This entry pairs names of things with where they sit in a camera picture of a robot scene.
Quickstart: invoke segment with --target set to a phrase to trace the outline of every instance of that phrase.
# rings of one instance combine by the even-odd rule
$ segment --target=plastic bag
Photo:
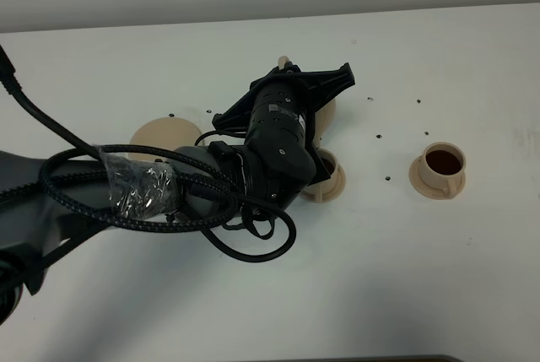
[[[174,168],[165,162],[143,162],[101,151],[111,186],[115,214],[148,219],[173,213],[179,202]]]

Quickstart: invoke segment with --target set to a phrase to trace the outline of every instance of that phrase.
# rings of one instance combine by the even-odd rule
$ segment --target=white table
[[[169,113],[209,130],[206,110],[229,108],[283,54],[305,71],[350,62],[356,77],[322,142],[347,186],[334,202],[289,208],[299,230],[289,253],[253,265],[198,233],[105,232],[54,266],[36,297],[25,294],[0,327],[1,361],[540,359],[540,4],[0,43],[27,95],[92,143],[126,143]],[[1,150],[68,148],[7,94],[0,117]],[[467,185],[452,201],[408,181],[435,141],[467,156]],[[220,236],[255,253],[284,230],[270,242]]]

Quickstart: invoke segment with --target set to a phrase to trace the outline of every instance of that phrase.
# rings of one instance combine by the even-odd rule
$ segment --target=coffee
[[[326,158],[322,158],[322,163],[324,164],[324,167],[327,169],[328,173],[331,175],[335,169],[334,164]]]
[[[441,175],[454,175],[462,169],[459,159],[448,151],[438,149],[427,154],[428,166]]]

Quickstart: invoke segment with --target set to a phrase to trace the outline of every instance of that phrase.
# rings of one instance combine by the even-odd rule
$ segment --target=black cable
[[[23,90],[20,88],[20,85],[15,78],[8,79],[6,81],[2,80],[2,83],[9,94],[12,95],[23,107],[23,109],[25,109],[38,122],[66,140],[68,143],[72,144],[72,146],[82,149],[85,154],[94,159],[100,160],[100,155],[95,147],[92,147],[90,144],[81,140],[60,123],[52,120],[47,114],[34,105],[34,103],[32,103],[32,101],[23,93]]]
[[[246,230],[252,233],[256,238],[260,238],[261,240],[270,240],[273,237],[273,232],[276,226],[276,219],[272,217],[272,215],[267,215],[267,217],[265,217],[264,220],[258,220],[258,221],[267,221],[268,223],[270,223],[270,231],[268,231],[266,234],[261,234],[257,230],[257,227],[255,227],[255,225],[253,224],[253,221],[255,221],[255,218],[253,217],[253,215],[254,215],[254,212],[257,210],[261,210],[261,209],[253,208],[252,206],[244,204],[244,206],[242,206],[242,209],[240,211],[240,215],[242,218],[242,225],[244,226]]]
[[[62,176],[53,176],[52,180],[56,186],[67,187],[78,185],[86,181],[103,181],[107,179],[105,170],[90,170],[87,172],[77,172]],[[28,197],[29,195],[43,192],[43,186],[38,182],[28,183],[0,192],[0,204],[18,198]]]
[[[200,163],[196,159],[187,157],[182,154],[178,154],[174,151],[167,151],[165,149],[156,149],[153,147],[144,147],[144,146],[129,146],[129,145],[108,145],[102,147],[104,151],[109,153],[118,153],[118,152],[131,152],[131,153],[141,153],[141,154],[151,154],[158,155],[161,157],[166,157],[176,161],[184,162],[184,159],[187,159],[187,162],[190,165],[195,166],[199,169],[208,170],[212,172],[215,177],[219,177],[221,172],[215,170],[214,168]],[[57,186],[55,186],[54,181],[52,180],[52,172],[62,165],[65,161],[71,158],[78,157],[84,154],[80,149],[71,149],[69,151],[64,151],[60,154],[56,154],[49,158],[43,166],[41,166],[39,181],[43,186],[44,192],[50,196],[52,199],[60,203],[63,207],[68,208],[72,212],[82,214],[89,219],[92,219],[96,222],[114,225],[121,229],[134,230],[134,231],[145,231],[149,233],[184,233],[189,231],[199,231],[201,229],[208,229],[217,227],[223,223],[227,223],[231,220],[238,211],[238,201],[233,192],[226,187],[226,185],[217,179],[210,178],[208,176],[203,176],[200,174],[186,174],[178,172],[176,173],[176,179],[183,184],[190,186],[191,184],[196,184],[199,186],[206,187],[207,189],[213,190],[222,196],[227,206],[225,209],[221,210],[220,213],[211,216],[204,220],[188,220],[183,222],[150,222],[136,219],[125,219],[123,217],[115,216],[110,213],[105,213],[100,210],[96,210],[78,202],[65,193],[63,193]]]
[[[249,262],[249,263],[272,261],[273,259],[276,259],[277,257],[281,257],[285,252],[287,252],[293,246],[294,242],[296,241],[296,226],[294,225],[294,221],[290,218],[288,214],[286,214],[282,209],[270,203],[266,203],[263,200],[255,199],[254,197],[248,197],[248,196],[244,196],[240,194],[237,194],[236,196],[238,197],[238,201],[240,203],[246,203],[246,204],[256,206],[258,208],[262,208],[264,210],[267,210],[269,213],[272,213],[275,216],[279,217],[281,220],[283,220],[284,223],[287,225],[287,229],[289,230],[289,237],[284,242],[284,244],[275,251],[269,252],[268,254],[262,254],[262,255],[249,255],[249,254],[244,254],[243,252],[234,250],[230,246],[227,246],[210,229],[201,230],[202,234],[208,239],[208,241],[212,243],[213,246],[215,246],[217,249],[219,249],[225,255],[231,258],[234,258],[238,261]],[[190,219],[200,218],[200,216],[187,204],[185,204],[181,208],[181,211]]]
[[[17,286],[20,286],[28,279],[32,278],[37,273],[40,273],[52,266],[54,263],[60,261],[67,254],[73,251],[78,246],[92,238],[94,235],[106,229],[108,226],[103,224],[94,224],[87,227],[80,234],[67,240],[55,250],[49,252],[42,257],[39,261],[34,262],[32,265],[24,269],[22,272],[14,275],[12,278],[0,283],[0,294],[12,290]]]
[[[197,146],[199,145],[203,139],[210,136],[228,136],[228,137],[234,137],[234,138],[246,138],[246,134],[244,132],[230,132],[228,130],[212,130],[210,132],[205,132],[201,137],[199,137],[193,145]]]
[[[242,223],[238,223],[234,225],[229,225],[225,223],[225,224],[221,224],[221,226],[224,228],[224,230],[227,230],[227,231],[238,231],[238,230],[243,230],[246,228],[244,227]]]

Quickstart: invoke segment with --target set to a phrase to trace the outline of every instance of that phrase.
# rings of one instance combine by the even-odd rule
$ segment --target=beige cup
[[[452,199],[465,186],[465,154],[450,143],[433,143],[409,170],[414,188],[432,199]]]
[[[315,203],[325,203],[338,197],[345,187],[345,172],[339,165],[335,155],[326,149],[318,149],[317,153],[326,166],[330,179],[307,186],[300,195]]]

